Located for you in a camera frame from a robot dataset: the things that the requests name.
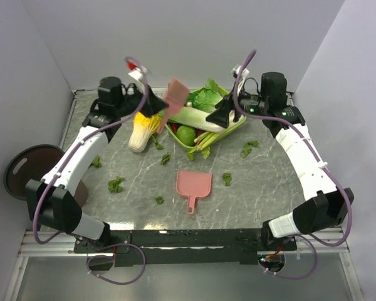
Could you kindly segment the pink hand brush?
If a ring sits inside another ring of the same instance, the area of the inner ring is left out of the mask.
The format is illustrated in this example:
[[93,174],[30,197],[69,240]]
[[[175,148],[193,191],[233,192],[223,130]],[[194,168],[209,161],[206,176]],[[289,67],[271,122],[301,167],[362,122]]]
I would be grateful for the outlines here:
[[168,84],[167,92],[163,97],[163,101],[168,105],[164,109],[164,116],[157,129],[157,133],[161,134],[169,117],[178,113],[184,106],[187,97],[189,96],[189,89],[182,84],[178,79],[173,78]]

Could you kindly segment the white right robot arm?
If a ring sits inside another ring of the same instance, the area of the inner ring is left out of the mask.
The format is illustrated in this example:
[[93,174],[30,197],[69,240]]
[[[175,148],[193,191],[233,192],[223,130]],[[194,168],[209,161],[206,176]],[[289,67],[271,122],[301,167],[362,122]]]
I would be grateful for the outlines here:
[[352,228],[353,192],[332,176],[310,137],[308,126],[299,109],[288,103],[285,76],[276,71],[263,73],[256,93],[245,91],[248,71],[235,68],[232,90],[216,104],[208,122],[226,128],[240,116],[263,121],[271,135],[283,148],[300,181],[304,203],[292,212],[265,221],[261,228],[262,245],[275,250],[283,239],[296,235],[314,236],[315,232],[347,222],[343,238],[326,246],[339,246],[346,241]]

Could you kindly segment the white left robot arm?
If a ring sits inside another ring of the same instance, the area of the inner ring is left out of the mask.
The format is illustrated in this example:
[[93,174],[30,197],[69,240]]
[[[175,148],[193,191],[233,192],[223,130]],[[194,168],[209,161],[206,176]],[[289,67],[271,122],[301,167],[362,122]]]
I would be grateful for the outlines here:
[[75,199],[76,189],[94,158],[112,141],[123,123],[138,112],[151,117],[166,107],[154,95],[145,75],[129,85],[117,77],[100,80],[98,97],[72,144],[40,180],[31,179],[26,184],[28,211],[37,243],[49,242],[39,238],[38,226],[44,225],[58,234],[88,240],[97,252],[109,249],[110,225],[83,213]]

